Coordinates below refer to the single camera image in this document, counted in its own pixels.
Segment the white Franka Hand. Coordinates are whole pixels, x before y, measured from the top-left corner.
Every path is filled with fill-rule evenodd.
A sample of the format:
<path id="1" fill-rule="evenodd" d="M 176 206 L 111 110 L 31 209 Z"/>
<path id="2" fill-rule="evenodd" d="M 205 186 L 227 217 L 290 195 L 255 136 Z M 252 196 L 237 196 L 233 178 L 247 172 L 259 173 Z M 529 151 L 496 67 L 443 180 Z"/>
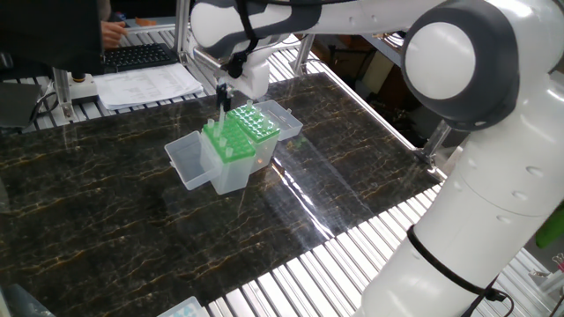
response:
<path id="1" fill-rule="evenodd" d="M 261 47 L 249 54 L 242 65 L 242 74 L 238 78 L 231 77 L 223 64 L 203 51 L 195 37 L 189 35 L 189 55 L 196 66 L 203 66 L 211 76 L 211 83 L 216 88 L 218 107 L 225 112 L 231 110 L 232 98 L 240 92 L 249 99 L 256 100 L 267 93 L 269 86 L 270 66 L 267 59 L 271 56 L 271 47 Z"/>

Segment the bare person hand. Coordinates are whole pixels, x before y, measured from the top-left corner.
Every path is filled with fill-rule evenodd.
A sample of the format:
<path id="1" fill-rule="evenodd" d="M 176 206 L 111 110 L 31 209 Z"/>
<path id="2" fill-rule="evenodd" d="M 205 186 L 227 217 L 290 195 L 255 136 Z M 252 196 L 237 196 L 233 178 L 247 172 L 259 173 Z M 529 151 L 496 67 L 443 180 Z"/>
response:
<path id="1" fill-rule="evenodd" d="M 121 38 L 128 34 L 124 22 L 101 21 L 100 28 L 104 49 L 117 48 L 121 42 Z"/>

